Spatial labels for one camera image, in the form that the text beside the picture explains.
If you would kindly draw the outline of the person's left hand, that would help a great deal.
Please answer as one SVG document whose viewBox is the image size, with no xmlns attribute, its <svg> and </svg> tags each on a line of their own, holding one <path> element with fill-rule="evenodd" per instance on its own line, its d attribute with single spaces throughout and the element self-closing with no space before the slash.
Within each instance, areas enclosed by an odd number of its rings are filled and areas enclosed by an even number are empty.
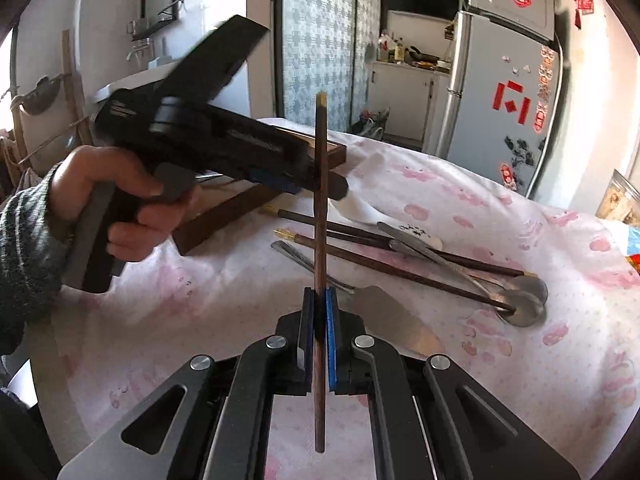
<svg viewBox="0 0 640 480">
<path fill-rule="evenodd" d="M 148 258 L 180 226 L 200 192 L 192 186 L 164 202 L 162 182 L 146 171 L 136 155 L 122 148 L 84 145 L 73 150 L 53 174 L 52 214 L 65 223 L 76 223 L 100 184 L 114 186 L 116 208 L 104 250 L 125 262 Z"/>
</svg>

